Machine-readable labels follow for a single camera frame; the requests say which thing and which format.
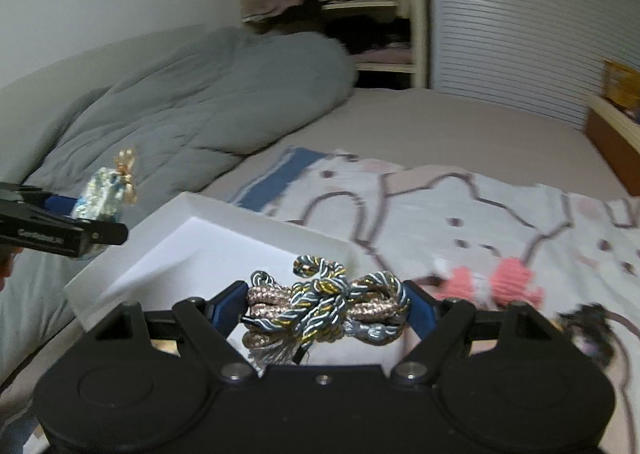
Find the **brown cardboard box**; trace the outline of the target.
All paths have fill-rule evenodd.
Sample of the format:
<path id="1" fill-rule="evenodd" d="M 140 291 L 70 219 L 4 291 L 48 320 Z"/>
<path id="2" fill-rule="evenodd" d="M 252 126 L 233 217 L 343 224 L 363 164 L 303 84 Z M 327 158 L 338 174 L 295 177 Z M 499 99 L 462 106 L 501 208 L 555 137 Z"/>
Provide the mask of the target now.
<path id="1" fill-rule="evenodd" d="M 616 106 L 627 110 L 639 108 L 639 71 L 605 59 L 603 68 L 602 95 Z"/>

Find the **grey-green duvet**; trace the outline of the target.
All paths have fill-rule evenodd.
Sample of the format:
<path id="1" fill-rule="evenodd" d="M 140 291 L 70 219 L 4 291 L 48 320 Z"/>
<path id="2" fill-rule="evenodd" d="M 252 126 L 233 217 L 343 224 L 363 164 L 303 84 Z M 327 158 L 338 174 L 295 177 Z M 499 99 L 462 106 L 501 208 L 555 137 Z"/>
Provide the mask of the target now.
<path id="1" fill-rule="evenodd" d="M 1 177 L 77 197 L 94 172 L 132 149 L 137 200 L 122 221 L 134 227 L 343 104 L 355 79 L 347 50 L 320 33 L 222 28 L 80 96 L 51 120 L 7 125 Z"/>

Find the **floral blue fabric pouch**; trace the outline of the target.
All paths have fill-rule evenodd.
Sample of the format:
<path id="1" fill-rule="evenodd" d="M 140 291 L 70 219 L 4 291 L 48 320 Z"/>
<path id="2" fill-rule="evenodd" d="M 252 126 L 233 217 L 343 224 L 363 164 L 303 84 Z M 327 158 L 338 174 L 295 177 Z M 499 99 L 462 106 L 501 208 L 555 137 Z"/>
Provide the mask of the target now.
<path id="1" fill-rule="evenodd" d="M 119 151 L 114 167 L 94 172 L 76 200 L 70 217 L 77 220 L 119 222 L 126 206 L 137 200 L 134 187 L 136 154 L 131 148 Z"/>

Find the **pink crochet doll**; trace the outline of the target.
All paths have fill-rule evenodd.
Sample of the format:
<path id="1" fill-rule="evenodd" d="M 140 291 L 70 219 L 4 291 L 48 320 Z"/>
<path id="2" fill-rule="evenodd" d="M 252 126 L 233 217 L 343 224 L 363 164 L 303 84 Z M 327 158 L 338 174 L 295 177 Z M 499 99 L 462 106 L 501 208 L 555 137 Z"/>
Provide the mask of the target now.
<path id="1" fill-rule="evenodd" d="M 489 276 L 466 266 L 452 267 L 444 259 L 435 262 L 436 276 L 442 279 L 437 298 L 463 299 L 477 307 L 506 307 L 524 301 L 536 309 L 544 302 L 544 289 L 534 284 L 534 273 L 519 259 L 500 259 Z"/>

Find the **white cardboard box tray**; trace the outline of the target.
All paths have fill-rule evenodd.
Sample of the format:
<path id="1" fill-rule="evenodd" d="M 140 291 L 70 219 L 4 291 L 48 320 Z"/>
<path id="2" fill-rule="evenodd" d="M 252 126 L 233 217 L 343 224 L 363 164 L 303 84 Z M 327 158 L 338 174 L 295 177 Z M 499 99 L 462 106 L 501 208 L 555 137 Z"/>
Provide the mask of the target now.
<path id="1" fill-rule="evenodd" d="M 189 297 L 213 298 L 256 270 L 291 285 L 300 255 L 356 269 L 354 249 L 345 240 L 183 193 L 130 229 L 125 244 L 100 253 L 64 292 L 78 322 L 91 329 L 121 302 L 168 310 Z"/>

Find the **wooden headboard ledge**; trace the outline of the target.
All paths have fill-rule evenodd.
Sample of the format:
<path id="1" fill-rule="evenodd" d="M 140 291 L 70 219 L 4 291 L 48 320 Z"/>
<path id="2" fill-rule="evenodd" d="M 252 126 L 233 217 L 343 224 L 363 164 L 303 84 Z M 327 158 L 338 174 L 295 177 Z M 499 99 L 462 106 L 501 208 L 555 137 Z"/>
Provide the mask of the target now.
<path id="1" fill-rule="evenodd" d="M 639 125 L 600 96 L 589 96 L 584 133 L 631 196 L 639 196 Z"/>

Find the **cartoon cat patterned cloth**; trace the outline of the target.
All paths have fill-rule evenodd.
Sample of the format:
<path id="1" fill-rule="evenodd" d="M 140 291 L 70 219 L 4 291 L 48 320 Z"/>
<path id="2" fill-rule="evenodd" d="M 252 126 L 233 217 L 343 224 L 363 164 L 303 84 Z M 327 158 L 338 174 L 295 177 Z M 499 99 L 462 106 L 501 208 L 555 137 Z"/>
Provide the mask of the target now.
<path id="1" fill-rule="evenodd" d="M 232 199 L 235 206 L 350 241 L 367 271 L 387 270 L 437 298 L 435 262 L 480 275 L 519 259 L 544 289 L 538 309 L 600 303 L 616 337 L 605 374 L 616 394 L 609 453 L 639 448 L 639 203 L 514 186 L 457 167 L 395 163 L 303 147 L 285 151 Z"/>

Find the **cream wall shelf unit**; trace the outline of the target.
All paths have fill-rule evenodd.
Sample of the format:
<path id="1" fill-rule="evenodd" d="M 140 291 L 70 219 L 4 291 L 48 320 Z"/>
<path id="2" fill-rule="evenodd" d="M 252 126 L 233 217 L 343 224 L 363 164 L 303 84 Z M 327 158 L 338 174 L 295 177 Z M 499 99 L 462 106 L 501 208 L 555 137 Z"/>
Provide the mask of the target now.
<path id="1" fill-rule="evenodd" d="M 352 56 L 361 88 L 425 88 L 428 0 L 240 0 L 257 33 L 317 31 Z"/>

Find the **dark crochet flower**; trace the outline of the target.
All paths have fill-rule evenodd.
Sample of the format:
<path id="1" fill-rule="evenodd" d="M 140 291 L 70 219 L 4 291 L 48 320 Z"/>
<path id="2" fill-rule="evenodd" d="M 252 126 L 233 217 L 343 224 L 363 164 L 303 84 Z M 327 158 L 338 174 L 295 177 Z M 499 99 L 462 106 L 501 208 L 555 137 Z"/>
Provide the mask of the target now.
<path id="1" fill-rule="evenodd" d="M 602 372 L 611 369 L 617 358 L 616 337 L 602 304 L 581 304 L 574 311 L 559 313 L 555 325 Z"/>

